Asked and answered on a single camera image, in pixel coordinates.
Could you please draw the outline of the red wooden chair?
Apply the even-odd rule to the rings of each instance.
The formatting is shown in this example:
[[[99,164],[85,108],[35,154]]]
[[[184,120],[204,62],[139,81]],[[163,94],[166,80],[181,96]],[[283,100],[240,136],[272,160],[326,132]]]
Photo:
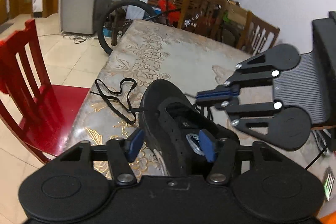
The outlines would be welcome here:
[[[1,121],[43,164],[59,156],[83,104],[88,88],[52,84],[47,73],[34,19],[25,29],[1,40],[1,92],[22,115],[16,122],[5,105]]]

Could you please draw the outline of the smartphone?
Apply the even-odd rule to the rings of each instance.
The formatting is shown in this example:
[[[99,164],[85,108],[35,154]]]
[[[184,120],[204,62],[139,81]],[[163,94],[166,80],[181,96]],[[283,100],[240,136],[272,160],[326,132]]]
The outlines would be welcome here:
[[[333,173],[332,168],[328,166],[324,172],[322,180],[323,189],[325,193],[325,201],[330,201],[331,199],[334,182],[335,182],[335,175]]]

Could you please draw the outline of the brown wooden chair far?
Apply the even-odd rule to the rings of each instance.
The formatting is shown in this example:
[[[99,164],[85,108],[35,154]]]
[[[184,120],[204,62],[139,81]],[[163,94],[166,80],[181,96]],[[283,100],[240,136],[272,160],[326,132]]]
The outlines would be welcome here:
[[[183,0],[178,28],[215,40],[228,0]]]

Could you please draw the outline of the cardboard box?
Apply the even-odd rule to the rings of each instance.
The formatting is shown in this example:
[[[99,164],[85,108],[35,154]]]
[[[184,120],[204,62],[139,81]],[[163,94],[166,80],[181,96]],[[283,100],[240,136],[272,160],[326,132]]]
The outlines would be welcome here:
[[[236,3],[230,2],[228,4],[228,15],[227,18],[237,24],[240,24],[242,26],[246,25],[247,21],[247,14],[248,11],[238,5]]]

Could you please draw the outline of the black sneaker with white swoosh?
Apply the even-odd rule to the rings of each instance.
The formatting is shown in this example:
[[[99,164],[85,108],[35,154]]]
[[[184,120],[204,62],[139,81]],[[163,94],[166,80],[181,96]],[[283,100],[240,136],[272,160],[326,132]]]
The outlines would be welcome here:
[[[212,168],[198,145],[198,134],[207,130],[215,139],[236,143],[238,136],[195,110],[183,92],[168,80],[155,80],[140,104],[139,126],[145,141],[168,176],[207,175]]]

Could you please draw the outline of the black shoelace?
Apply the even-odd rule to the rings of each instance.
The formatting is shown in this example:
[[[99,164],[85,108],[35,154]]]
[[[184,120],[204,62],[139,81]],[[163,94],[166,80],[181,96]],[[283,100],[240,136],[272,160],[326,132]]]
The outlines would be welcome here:
[[[134,107],[130,100],[132,92],[138,88],[135,79],[122,79],[119,91],[111,90],[101,79],[96,79],[94,84],[96,91],[92,94],[103,99],[106,106],[128,124],[135,124],[138,119],[141,128],[182,122],[190,122],[195,128],[214,120],[210,107],[192,104],[188,95],[168,80],[153,81],[143,93],[138,107]]]

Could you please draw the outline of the brown wooden chair near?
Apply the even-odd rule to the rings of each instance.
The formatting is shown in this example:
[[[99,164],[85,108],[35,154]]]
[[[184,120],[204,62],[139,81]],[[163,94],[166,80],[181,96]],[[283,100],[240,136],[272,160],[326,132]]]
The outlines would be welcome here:
[[[266,49],[268,50],[272,48],[279,33],[280,28],[267,23],[251,11],[248,11],[246,24],[240,35],[236,48],[252,56],[257,55],[263,51],[263,48],[270,36],[272,40]]]

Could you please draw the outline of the black bicycle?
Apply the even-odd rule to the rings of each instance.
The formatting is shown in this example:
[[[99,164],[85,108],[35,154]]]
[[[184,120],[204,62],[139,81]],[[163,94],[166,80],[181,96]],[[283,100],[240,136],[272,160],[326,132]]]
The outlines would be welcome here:
[[[130,0],[121,0],[112,3],[105,15],[103,15],[98,25],[97,37],[102,49],[110,55],[113,52],[113,47],[118,43],[118,39],[124,35],[127,29],[135,20],[126,19],[126,8],[130,4]],[[169,0],[159,0],[155,10],[151,5],[147,9],[150,12],[149,16],[143,18],[148,22],[164,24],[169,27],[177,27],[181,15],[181,8],[177,8]],[[219,29],[221,32],[224,29],[222,23]],[[218,32],[216,41],[221,41],[221,36]]]

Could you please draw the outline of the white green carton box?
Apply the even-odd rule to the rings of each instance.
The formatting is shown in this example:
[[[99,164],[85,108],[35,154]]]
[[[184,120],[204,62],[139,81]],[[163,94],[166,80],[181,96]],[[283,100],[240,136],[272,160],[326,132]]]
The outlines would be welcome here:
[[[126,8],[126,19],[143,19],[149,16],[150,12],[147,9],[149,0],[130,0],[130,4]]]

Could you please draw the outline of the brown wooden chair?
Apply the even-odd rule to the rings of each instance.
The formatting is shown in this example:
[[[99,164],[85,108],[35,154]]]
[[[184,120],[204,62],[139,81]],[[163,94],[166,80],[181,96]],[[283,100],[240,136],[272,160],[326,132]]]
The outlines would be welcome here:
[[[178,28],[215,40],[228,0],[183,0]]]
[[[246,24],[240,35],[236,48],[252,56],[257,55],[263,51],[263,48],[270,36],[272,40],[266,49],[268,50],[272,48],[279,33],[280,28],[267,23],[251,11],[248,11]]]

